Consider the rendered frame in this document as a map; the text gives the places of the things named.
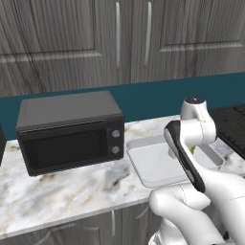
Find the black microwave oven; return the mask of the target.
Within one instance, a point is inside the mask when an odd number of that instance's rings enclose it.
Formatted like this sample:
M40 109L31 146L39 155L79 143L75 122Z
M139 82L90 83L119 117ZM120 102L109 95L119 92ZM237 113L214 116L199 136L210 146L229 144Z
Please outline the black microwave oven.
M124 115L108 91L23 100L15 132L31 176L123 157Z

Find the grey wood base cupboard door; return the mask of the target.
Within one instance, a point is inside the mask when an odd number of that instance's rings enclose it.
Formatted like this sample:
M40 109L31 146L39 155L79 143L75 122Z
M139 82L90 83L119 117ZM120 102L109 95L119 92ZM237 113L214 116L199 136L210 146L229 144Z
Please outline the grey wood base cupboard door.
M143 203L122 210L122 245L148 245L149 239L158 231L162 218L150 208L140 219L135 219L147 206Z
M115 216L115 236L111 212L105 212L54 226L24 229L0 238L0 245L121 245L122 211L115 211Z

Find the black appliance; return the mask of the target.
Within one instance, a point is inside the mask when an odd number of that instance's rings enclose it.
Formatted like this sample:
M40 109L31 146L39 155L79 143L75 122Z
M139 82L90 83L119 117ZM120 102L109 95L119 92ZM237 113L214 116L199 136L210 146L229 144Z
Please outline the black appliance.
M3 155L4 155L4 151L5 151L5 147L6 147L6 137L4 134L4 130L2 127L2 124L0 124L0 167L2 164L2 159L3 159Z

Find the black hob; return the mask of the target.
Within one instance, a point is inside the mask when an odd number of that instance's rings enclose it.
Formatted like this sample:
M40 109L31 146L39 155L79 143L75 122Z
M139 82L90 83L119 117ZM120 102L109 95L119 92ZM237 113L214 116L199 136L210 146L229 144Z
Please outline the black hob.
M245 160L245 104L215 108L210 114L217 137Z

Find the white tupperware container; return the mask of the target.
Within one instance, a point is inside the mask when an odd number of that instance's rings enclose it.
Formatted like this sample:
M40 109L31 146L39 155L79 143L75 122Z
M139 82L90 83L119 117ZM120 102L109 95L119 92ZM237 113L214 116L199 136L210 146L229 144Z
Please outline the white tupperware container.
M126 143L126 151L146 188L156 189L189 181L178 160L168 155L163 135L131 140Z

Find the grey wood wall cupboard door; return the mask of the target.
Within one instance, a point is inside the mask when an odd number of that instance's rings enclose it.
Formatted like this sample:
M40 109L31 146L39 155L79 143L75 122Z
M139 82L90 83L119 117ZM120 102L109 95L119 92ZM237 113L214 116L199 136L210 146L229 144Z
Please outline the grey wood wall cupboard door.
M148 63L147 2L152 4ZM134 0L131 81L245 72L245 0Z
M133 0L0 0L0 98L129 83L132 7Z

